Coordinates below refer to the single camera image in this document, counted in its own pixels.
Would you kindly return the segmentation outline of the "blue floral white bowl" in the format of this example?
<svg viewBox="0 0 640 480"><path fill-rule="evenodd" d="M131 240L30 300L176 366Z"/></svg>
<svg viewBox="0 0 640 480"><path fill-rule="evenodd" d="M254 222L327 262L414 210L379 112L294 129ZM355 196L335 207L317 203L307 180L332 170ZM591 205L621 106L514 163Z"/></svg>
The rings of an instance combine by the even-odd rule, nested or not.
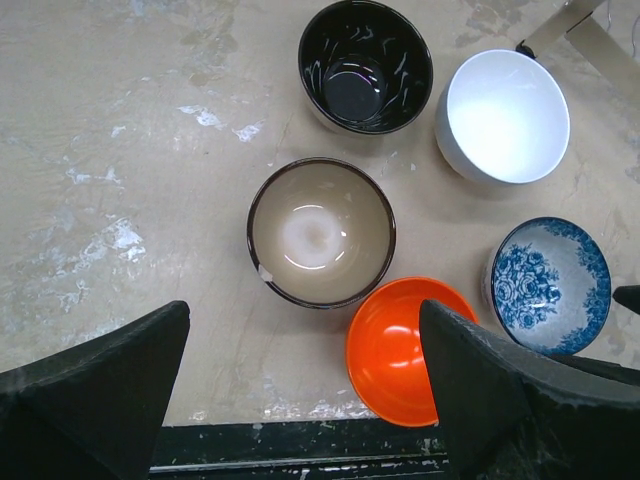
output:
<svg viewBox="0 0 640 480"><path fill-rule="evenodd" d="M574 355L589 346L612 300L601 249L579 225L558 217L515 227L487 261L481 289L506 334L545 355Z"/></svg>

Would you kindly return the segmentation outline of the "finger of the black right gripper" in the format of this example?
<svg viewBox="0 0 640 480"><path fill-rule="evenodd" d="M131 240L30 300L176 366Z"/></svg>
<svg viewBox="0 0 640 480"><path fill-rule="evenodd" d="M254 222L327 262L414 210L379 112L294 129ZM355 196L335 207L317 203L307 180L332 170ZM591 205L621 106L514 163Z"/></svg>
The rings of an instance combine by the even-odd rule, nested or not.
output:
<svg viewBox="0 0 640 480"><path fill-rule="evenodd" d="M640 285L617 287L613 292L613 299L633 313L640 314Z"/></svg>

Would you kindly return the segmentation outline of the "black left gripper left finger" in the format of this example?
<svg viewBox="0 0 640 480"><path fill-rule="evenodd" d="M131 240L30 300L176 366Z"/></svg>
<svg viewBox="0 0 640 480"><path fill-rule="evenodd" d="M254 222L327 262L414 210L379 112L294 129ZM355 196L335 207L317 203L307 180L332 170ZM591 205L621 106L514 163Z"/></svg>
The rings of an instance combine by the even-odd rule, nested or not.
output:
<svg viewBox="0 0 640 480"><path fill-rule="evenodd" d="M145 479L190 329L172 301L1 375L4 479Z"/></svg>

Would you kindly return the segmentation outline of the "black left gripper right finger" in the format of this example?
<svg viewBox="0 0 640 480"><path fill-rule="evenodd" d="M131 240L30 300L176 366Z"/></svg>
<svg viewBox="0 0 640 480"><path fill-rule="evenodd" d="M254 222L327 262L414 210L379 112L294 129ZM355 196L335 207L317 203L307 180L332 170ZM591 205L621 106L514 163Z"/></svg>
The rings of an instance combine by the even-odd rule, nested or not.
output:
<svg viewBox="0 0 640 480"><path fill-rule="evenodd" d="M638 478L638 371L539 354L436 300L419 331L457 478Z"/></svg>

